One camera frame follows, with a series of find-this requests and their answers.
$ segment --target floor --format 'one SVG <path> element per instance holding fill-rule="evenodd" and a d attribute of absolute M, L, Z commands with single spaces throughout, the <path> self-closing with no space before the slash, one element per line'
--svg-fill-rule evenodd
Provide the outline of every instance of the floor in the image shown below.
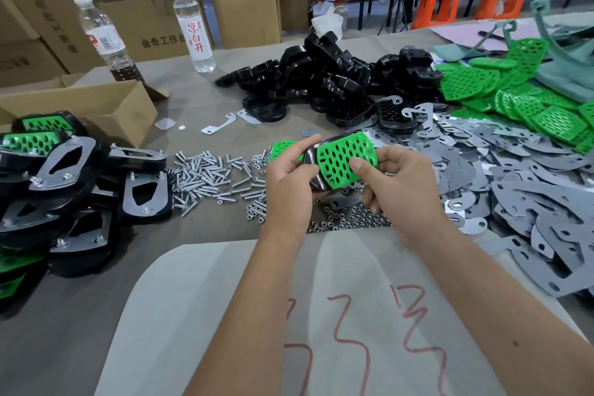
<path fill-rule="evenodd" d="M 526 0 L 524 3 L 524 10 L 529 10 L 530 2 L 533 0 Z M 560 14 L 566 13 L 568 11 L 575 11 L 575 12 L 583 12 L 583 11 L 592 11 L 594 10 L 594 0 L 573 0 L 571 5 L 566 9 L 563 10 L 561 8 L 563 2 L 565 0 L 550 0 L 551 1 L 551 14 Z M 220 36 L 220 31 L 218 28 L 216 14 L 214 12 L 214 8 L 212 5 L 212 0 L 203 0 L 204 3 L 204 10 L 206 13 L 207 20 L 209 22 L 209 26 L 211 28 L 214 46 L 215 48 L 222 47 L 222 40 Z M 468 0 L 460 0 L 460 8 L 458 9 L 458 19 L 464 20 L 463 12 L 466 8 Z M 349 18 L 347 20 L 347 30 L 344 33 L 343 39 L 352 39 L 352 38 L 363 38 L 368 36 L 377 35 L 382 26 L 385 24 L 385 20 L 388 14 L 388 7 L 387 5 L 382 4 L 378 0 L 374 0 L 371 4 L 371 14 L 367 14 L 367 6 L 368 2 L 365 3 L 364 8 L 364 17 L 363 17 L 363 28 L 362 30 L 357 30 L 358 26 L 358 16 L 359 16 L 359 1 L 358 0 L 351 0 L 349 2 Z M 474 3 L 473 10 L 476 9 L 478 6 L 478 2 Z M 392 28 L 388 32 L 387 29 L 382 29 L 381 34 L 388 34 L 392 32 Z M 307 32 L 305 31 L 296 31 L 296 32 L 283 32 L 283 42 L 291 41 L 296 38 L 303 38 Z"/>

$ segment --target open cardboard box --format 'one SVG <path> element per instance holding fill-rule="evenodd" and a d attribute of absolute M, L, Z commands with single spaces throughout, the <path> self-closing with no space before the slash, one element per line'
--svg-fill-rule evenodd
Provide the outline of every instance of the open cardboard box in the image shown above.
<path fill-rule="evenodd" d="M 157 119 L 157 110 L 141 82 L 117 82 L 46 89 L 0 96 L 0 129 L 10 131 L 18 117 L 67 110 L 92 136 L 108 144 L 138 148 Z"/>

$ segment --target bottle cap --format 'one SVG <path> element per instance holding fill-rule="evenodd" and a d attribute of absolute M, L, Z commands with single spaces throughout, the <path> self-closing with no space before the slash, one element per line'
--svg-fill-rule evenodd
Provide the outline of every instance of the bottle cap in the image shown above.
<path fill-rule="evenodd" d="M 74 3 L 76 3 L 79 7 L 82 7 L 86 5 L 92 5 L 93 0 L 74 0 Z"/>

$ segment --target water bottle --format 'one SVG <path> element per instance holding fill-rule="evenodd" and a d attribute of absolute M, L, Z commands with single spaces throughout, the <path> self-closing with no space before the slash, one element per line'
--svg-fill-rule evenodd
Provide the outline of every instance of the water bottle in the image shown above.
<path fill-rule="evenodd" d="M 99 55 L 108 64 L 116 81 L 140 80 L 144 82 L 138 67 L 126 52 L 126 45 L 105 13 L 93 4 L 93 0 L 74 0 L 74 3 L 80 8 L 78 18 L 84 32 Z"/>
<path fill-rule="evenodd" d="M 200 15 L 200 5 L 195 0 L 175 0 L 174 11 L 194 67 L 198 72 L 212 72 L 217 64 Z"/>

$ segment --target gray tabletop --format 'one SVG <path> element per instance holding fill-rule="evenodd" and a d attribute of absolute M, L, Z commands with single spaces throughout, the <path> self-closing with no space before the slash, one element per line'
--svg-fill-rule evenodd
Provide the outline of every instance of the gray tabletop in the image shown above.
<path fill-rule="evenodd" d="M 152 129 L 145 146 L 168 154 L 209 150 L 215 155 L 228 153 L 251 159 L 275 141 L 300 139 L 302 129 L 315 128 L 324 136 L 335 135 L 337 127 L 324 115 L 302 105 L 291 106 L 288 116 L 278 123 L 252 128 L 238 118 L 212 136 L 200 132 L 205 126 L 222 124 L 225 114 L 242 108 L 245 94 L 237 87 L 216 87 L 215 78 L 243 66 L 280 58 L 286 47 L 301 41 L 215 51 L 217 69 L 208 76 L 197 75 L 189 57 L 140 63 L 149 84 L 170 91 L 170 100 L 157 104 L 159 118 L 170 117 L 178 123 L 167 131 Z M 349 39 L 341 41 L 340 46 L 371 62 L 384 54 L 397 53 L 405 45 L 430 49 L 443 43 L 433 32 L 417 30 Z M 108 70 L 98 68 L 77 84 L 110 80 Z M 186 130 L 179 131 L 180 124 L 186 125 Z M 255 239 L 259 230 L 257 222 L 246 219 L 246 204 L 217 205 L 206 200 L 184 219 L 176 214 L 161 224 L 135 226 L 133 233 L 123 238 L 116 258 L 100 274 L 76 279 L 47 275 L 21 310 L 0 322 L 0 393 L 93 395 L 124 304 L 151 263 L 182 244 Z M 562 304 L 592 341 L 594 324 L 590 313 L 575 297 L 565 298 Z"/>

